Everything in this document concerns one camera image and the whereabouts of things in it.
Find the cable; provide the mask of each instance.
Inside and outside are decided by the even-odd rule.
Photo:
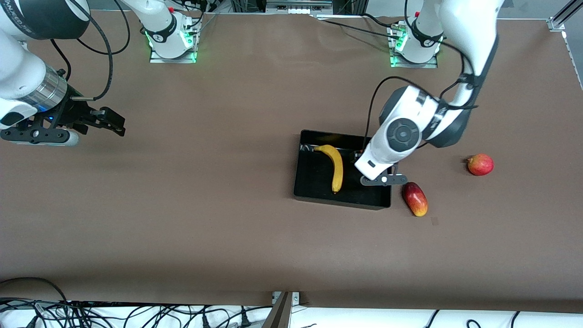
[[[407,19],[407,4],[409,3],[409,0],[405,0],[405,23],[407,24],[407,26],[409,26],[409,28],[411,29],[411,31],[413,30],[413,26],[411,26],[411,24],[409,24],[409,20]]]
[[[334,25],[338,25],[338,26],[343,26],[343,27],[348,27],[349,29],[353,29],[353,30],[357,30],[357,31],[361,31],[361,32],[365,32],[365,33],[370,33],[370,34],[374,34],[374,35],[380,35],[380,36],[384,36],[384,37],[388,37],[390,39],[398,39],[398,36],[391,36],[385,33],[379,33],[379,32],[374,32],[374,31],[369,31],[369,30],[365,30],[365,29],[360,29],[358,27],[354,27],[354,26],[350,26],[350,25],[345,25],[342,23],[336,23],[336,22],[331,22],[329,20],[324,20],[324,22],[326,23],[330,23],[330,24],[334,24]]]
[[[519,313],[520,311],[516,311],[512,316],[512,320],[510,320],[510,328],[514,328],[514,321],[516,320],[516,317],[518,316]]]
[[[55,39],[51,39],[51,44],[55,48],[55,50],[59,53],[59,55],[61,55],[61,58],[63,58],[65,64],[67,65],[67,75],[65,75],[65,81],[68,81],[69,78],[71,77],[71,63],[67,59],[67,56],[65,56],[65,54],[61,51],[61,48],[59,48],[57,42],[55,42]]]
[[[11,279],[2,280],[2,281],[0,281],[0,285],[6,284],[7,282],[22,281],[22,280],[35,280],[35,281],[44,282],[45,284],[48,284],[51,287],[53,287],[57,291],[57,293],[59,293],[59,295],[61,296],[61,298],[63,299],[63,301],[66,301],[67,300],[67,298],[65,297],[65,294],[59,288],[59,286],[55,285],[54,282],[52,282],[52,281],[50,281],[48,279],[45,279],[45,278],[39,278],[39,277],[17,277],[17,278],[11,278]]]
[[[87,16],[87,18],[89,18],[89,20],[91,21],[91,23],[95,26],[95,28],[97,29],[97,31],[101,35],[101,38],[103,38],[103,42],[105,42],[105,44],[106,44],[107,59],[109,60],[109,74],[108,74],[108,78],[107,78],[107,84],[106,84],[106,87],[103,89],[103,91],[99,95],[91,98],[92,101],[99,100],[99,99],[103,98],[103,96],[105,96],[106,93],[109,91],[109,88],[111,86],[111,80],[113,79],[113,55],[111,53],[111,47],[110,47],[109,41],[107,40],[106,34],[103,33],[103,30],[101,29],[101,27],[99,26],[99,24],[97,24],[97,22],[93,19],[93,17],[91,17],[91,15],[85,10],[85,8],[83,8],[83,6],[81,6],[81,5],[79,5],[79,3],[77,2],[77,0],[71,0],[71,2],[85,16]],[[80,100],[86,101],[86,97],[82,97],[82,99],[80,99]]]
[[[429,318],[429,322],[428,322],[427,326],[425,326],[425,328],[431,327],[431,325],[433,324],[433,320],[435,320],[438,312],[439,312],[439,309],[437,309],[433,312],[433,314],[431,315],[431,318]]]
[[[197,7],[191,6],[191,5],[187,5],[186,4],[186,0],[183,0],[182,3],[178,2],[177,0],[171,0],[172,2],[174,2],[175,4],[179,5],[179,6],[183,6],[184,8],[186,8],[186,11],[190,11],[189,8],[192,9],[198,9]]]
[[[247,328],[251,325],[249,322],[249,318],[247,317],[247,311],[245,311],[245,307],[241,305],[241,328]]]
[[[205,24],[204,24],[204,25],[201,27],[201,30],[200,30],[200,32],[202,32],[202,30],[204,30],[204,29],[205,29],[205,27],[206,27],[206,26],[207,26],[207,25],[208,25],[210,22],[212,22],[212,21],[213,21],[213,19],[217,18],[219,15],[220,15],[220,14],[219,14],[218,12],[217,12],[217,13],[215,13],[215,14],[213,15],[213,17],[212,17],[211,19],[209,19],[209,20],[208,20],[208,22],[206,22],[206,23],[205,23]]]
[[[194,318],[196,318],[197,315],[201,314],[206,308],[208,308],[209,306],[205,305],[202,307],[201,310],[199,310],[197,313],[194,313],[194,315],[186,322],[186,324],[182,327],[182,328],[188,328],[188,326],[190,325],[190,322],[194,320]]]
[[[368,17],[368,18],[372,19],[376,24],[379,24],[382,27],[389,27],[390,28],[391,25],[399,23],[399,22],[395,22],[395,23],[385,24],[385,23],[381,22],[380,20],[378,20],[375,16],[373,16],[369,13],[364,13],[361,16]]]
[[[445,93],[448,92],[449,90],[451,90],[454,86],[456,86],[458,84],[459,84],[459,81],[455,81],[449,87],[443,89],[443,91],[439,94],[439,99],[443,99],[443,96],[445,95]]]
[[[224,325],[225,323],[227,324],[227,326],[225,326],[225,327],[228,327],[228,326],[229,326],[229,322],[230,322],[232,319],[234,319],[235,317],[237,317],[237,316],[240,316],[241,314],[243,314],[243,312],[249,312],[249,311],[254,311],[254,310],[259,310],[259,309],[267,309],[267,308],[272,308],[272,307],[273,307],[273,306],[271,306],[271,305],[268,305],[268,306],[258,306],[258,307],[256,307],[256,308],[247,309],[247,310],[245,310],[245,311],[242,311],[242,312],[239,312],[239,313],[237,313],[237,314],[235,314],[235,315],[232,315],[232,316],[230,316],[229,318],[227,318],[227,320],[225,320],[225,321],[221,322],[221,323],[220,323],[218,326],[216,326],[215,328],[220,328],[220,327],[221,327],[222,325]]]
[[[122,9],[120,3],[117,0],[113,0],[113,2],[115,2],[115,4],[117,5],[117,7],[120,9],[121,15],[124,17],[125,29],[127,30],[127,33],[128,33],[128,38],[126,39],[124,46],[121,49],[119,49],[118,51],[114,51],[114,52],[111,53],[112,55],[117,55],[117,54],[121,53],[122,51],[124,51],[128,47],[129,40],[131,38],[131,32],[130,32],[130,28],[129,28],[128,18],[125,16],[125,12]],[[91,50],[94,53],[98,53],[100,55],[107,55],[108,54],[108,53],[104,53],[102,51],[95,50],[95,49],[91,48],[85,42],[83,42],[81,39],[77,39],[77,41],[80,44],[82,44],[85,48]]]
[[[470,323],[475,323],[477,328],[482,328],[482,326],[480,326],[480,324],[474,319],[469,319],[468,321],[466,321],[466,328],[471,328]]]
[[[201,22],[202,17],[205,15],[205,11],[201,11],[201,15],[199,16],[198,20],[196,21],[196,23],[192,23],[192,25],[197,25],[198,23]]]

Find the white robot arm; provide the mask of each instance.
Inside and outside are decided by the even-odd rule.
[[[138,16],[152,48],[163,58],[181,56],[193,45],[192,18],[169,10],[162,0],[121,0]],[[87,29],[86,0],[0,1],[0,130],[17,143],[75,145],[87,126],[123,135],[124,119],[113,110],[94,110],[56,70],[26,49],[26,41],[77,39]],[[43,127],[43,121],[51,124]],[[55,127],[68,127],[69,130]]]
[[[422,140],[441,148],[462,136],[496,53],[496,19],[504,0],[426,0],[410,24],[401,51],[411,62],[426,62],[445,33],[463,53],[464,71],[454,100],[448,103],[407,86],[397,89],[380,115],[380,128],[355,163],[366,178],[409,156]]]

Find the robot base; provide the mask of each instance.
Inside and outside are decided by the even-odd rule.
[[[344,166],[342,188],[332,192],[332,161],[315,146],[338,149]],[[300,135],[294,196],[301,201],[381,210],[391,206],[391,186],[364,186],[363,176],[352,163],[352,153],[363,146],[363,137],[304,130]]]
[[[202,26],[202,19],[198,21],[195,26],[192,26],[190,29],[186,31],[187,34],[185,35],[184,40],[187,43],[191,43],[192,47],[189,48],[185,53],[181,56],[176,58],[164,58],[158,55],[155,50],[152,48],[152,44],[150,43],[150,63],[163,63],[163,64],[193,64],[196,62],[196,56],[198,55],[198,44],[201,39],[201,26]]]
[[[387,27],[387,34],[390,36],[398,36],[400,38],[399,40],[388,38],[391,67],[437,68],[437,52],[439,52],[439,47],[437,47],[436,54],[434,54],[429,61],[421,64],[410,62],[401,55],[399,50],[403,49],[405,42],[407,42],[407,27],[405,26],[404,20],[401,20],[398,24],[393,24],[391,27]]]

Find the apple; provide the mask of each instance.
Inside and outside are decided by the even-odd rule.
[[[427,198],[425,198],[423,190],[415,182],[407,182],[403,186],[403,198],[413,215],[422,217],[427,214]]]
[[[468,158],[468,171],[475,176],[485,176],[494,169],[494,160],[485,153]]]

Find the yellow banana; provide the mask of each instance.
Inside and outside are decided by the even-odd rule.
[[[340,152],[338,152],[338,149],[330,145],[317,146],[314,147],[314,150],[325,153],[332,160],[332,164],[334,165],[332,192],[339,192],[340,188],[342,187],[342,178],[344,177],[344,167],[342,166],[342,157],[340,156]]]

